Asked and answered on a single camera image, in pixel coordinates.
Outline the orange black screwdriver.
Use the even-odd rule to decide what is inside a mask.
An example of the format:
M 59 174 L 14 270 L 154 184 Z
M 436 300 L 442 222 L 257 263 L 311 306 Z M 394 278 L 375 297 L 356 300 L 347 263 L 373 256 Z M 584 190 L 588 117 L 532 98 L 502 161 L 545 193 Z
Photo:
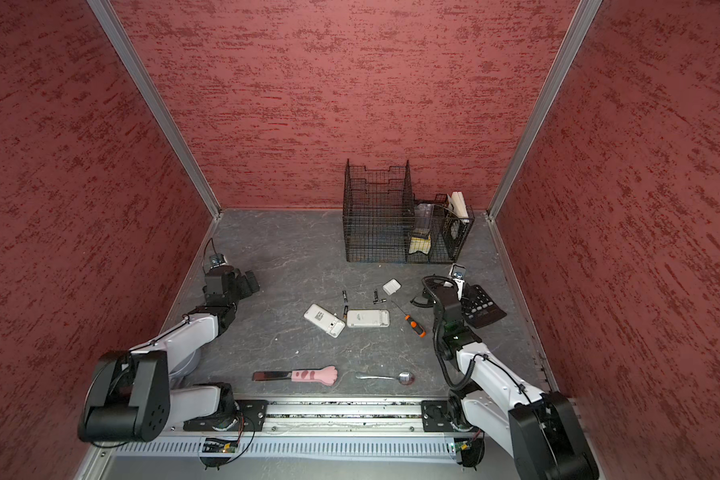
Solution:
M 427 335 L 425 328 L 417 320 L 415 320 L 411 315 L 409 315 L 394 300 L 391 300 L 391 303 L 402 313 L 404 320 L 420 338 L 424 338 Z

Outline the white air conditioner remote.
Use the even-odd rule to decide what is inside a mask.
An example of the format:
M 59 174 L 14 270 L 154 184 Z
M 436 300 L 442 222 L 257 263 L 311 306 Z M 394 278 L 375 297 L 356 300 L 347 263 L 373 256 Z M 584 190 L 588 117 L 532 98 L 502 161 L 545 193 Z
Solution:
M 344 321 L 317 304 L 312 304 L 303 317 L 332 338 L 338 338 L 346 328 Z

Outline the grey white remote control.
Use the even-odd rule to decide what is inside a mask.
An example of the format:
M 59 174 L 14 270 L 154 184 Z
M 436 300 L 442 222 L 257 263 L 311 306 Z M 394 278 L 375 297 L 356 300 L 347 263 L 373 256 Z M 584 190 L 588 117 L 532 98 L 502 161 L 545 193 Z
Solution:
M 346 325 L 349 328 L 387 328 L 390 325 L 390 314 L 385 309 L 349 310 Z

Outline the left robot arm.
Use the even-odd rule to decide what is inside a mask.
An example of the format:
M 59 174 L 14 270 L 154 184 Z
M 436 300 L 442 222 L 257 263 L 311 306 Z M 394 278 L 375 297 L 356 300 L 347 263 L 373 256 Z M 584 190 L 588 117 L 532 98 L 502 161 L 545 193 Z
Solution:
M 92 445 L 150 442 L 168 427 L 226 432 L 245 429 L 227 383 L 171 387 L 170 375 L 229 328 L 238 303 L 260 290 L 252 271 L 230 265 L 205 274 L 205 303 L 163 334 L 100 357 L 77 427 Z

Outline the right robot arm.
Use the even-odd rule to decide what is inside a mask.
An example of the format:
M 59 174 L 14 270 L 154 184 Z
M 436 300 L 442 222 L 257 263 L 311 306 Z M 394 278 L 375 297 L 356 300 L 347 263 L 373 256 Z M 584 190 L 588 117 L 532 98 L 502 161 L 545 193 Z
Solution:
M 434 353 L 453 393 L 451 424 L 495 441 L 522 479 L 598 479 L 569 399 L 531 385 L 490 352 L 466 324 L 455 280 L 432 275 L 422 286 L 433 302 Z

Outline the black calculator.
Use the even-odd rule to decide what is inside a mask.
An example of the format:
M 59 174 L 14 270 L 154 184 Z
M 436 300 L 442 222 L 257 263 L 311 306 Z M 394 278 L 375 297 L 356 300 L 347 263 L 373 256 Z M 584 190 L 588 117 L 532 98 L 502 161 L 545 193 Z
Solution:
M 473 329 L 487 327 L 507 316 L 480 285 L 464 285 L 461 306 L 465 322 Z

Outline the yellow sponge in basket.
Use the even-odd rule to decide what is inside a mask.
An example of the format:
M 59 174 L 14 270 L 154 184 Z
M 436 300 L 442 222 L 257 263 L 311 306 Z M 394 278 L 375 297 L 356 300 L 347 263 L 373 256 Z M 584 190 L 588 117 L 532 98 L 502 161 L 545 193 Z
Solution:
M 412 235 L 409 243 L 409 255 L 421 253 L 428 255 L 432 248 L 432 237 L 431 235 L 420 236 Z

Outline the grey bowl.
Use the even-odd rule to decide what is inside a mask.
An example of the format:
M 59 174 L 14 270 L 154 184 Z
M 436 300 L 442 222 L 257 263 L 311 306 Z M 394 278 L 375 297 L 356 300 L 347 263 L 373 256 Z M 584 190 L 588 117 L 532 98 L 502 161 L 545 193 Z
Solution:
M 184 360 L 179 362 L 176 367 L 169 373 L 170 379 L 181 379 L 191 374 L 199 365 L 202 357 L 200 349 L 196 349 Z

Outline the metal spoon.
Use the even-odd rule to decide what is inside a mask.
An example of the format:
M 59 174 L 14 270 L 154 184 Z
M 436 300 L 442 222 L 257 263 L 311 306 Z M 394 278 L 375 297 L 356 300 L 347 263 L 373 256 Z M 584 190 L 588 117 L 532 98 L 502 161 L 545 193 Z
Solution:
M 355 378 L 358 380 L 390 380 L 396 381 L 404 386 L 411 385 L 415 381 L 414 374 L 407 371 L 400 372 L 397 375 L 374 375 L 366 373 L 356 373 Z

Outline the white papers in basket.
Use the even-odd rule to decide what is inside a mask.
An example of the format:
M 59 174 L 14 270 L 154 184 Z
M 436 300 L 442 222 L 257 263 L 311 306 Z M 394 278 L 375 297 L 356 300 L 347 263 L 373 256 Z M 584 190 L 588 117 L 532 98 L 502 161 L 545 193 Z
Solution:
M 448 196 L 450 211 L 462 222 L 469 220 L 469 212 L 464 195 L 460 191 L 454 191 Z

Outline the pink cat paw knife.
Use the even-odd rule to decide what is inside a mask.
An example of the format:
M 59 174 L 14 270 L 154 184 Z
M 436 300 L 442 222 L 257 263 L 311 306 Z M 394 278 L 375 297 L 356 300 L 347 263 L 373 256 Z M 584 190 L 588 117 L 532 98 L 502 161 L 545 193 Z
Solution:
M 338 370 L 335 366 L 317 370 L 257 371 L 252 374 L 252 380 L 255 382 L 288 380 L 294 383 L 317 383 L 333 386 L 337 379 Z

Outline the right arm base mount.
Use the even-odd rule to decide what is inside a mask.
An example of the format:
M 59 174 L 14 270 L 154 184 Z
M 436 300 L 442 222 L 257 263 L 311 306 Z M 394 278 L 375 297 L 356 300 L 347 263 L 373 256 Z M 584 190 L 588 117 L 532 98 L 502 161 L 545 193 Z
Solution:
M 478 431 L 477 427 L 466 420 L 461 401 L 458 398 L 422 401 L 421 417 L 423 430 L 428 433 L 475 433 Z

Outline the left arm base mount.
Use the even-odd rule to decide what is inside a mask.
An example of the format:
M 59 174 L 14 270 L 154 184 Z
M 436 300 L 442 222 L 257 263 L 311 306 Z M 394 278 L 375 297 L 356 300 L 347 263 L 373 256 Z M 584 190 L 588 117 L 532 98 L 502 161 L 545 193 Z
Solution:
M 222 401 L 217 410 L 207 416 L 183 423 L 184 431 L 227 433 L 259 432 L 263 429 L 269 402 L 266 400 Z

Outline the aluminium front rail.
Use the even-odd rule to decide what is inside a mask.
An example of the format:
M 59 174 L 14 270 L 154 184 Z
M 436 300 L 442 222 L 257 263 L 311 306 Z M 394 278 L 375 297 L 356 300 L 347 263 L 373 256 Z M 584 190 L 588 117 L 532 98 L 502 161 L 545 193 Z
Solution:
M 417 422 L 423 430 L 421 401 L 374 402 L 269 402 L 261 431 L 288 429 L 289 423 L 295 428 L 310 425 L 321 432 L 331 429 L 380 429 L 398 428 L 403 423 Z M 91 410 L 79 428 L 80 438 L 85 441 L 101 442 L 150 442 L 164 431 L 184 431 L 183 423 L 194 418 L 182 415 L 179 403 L 173 406 L 159 404 L 150 408 L 132 408 L 127 405 L 112 405 L 108 408 Z M 212 433 L 230 435 L 234 432 Z

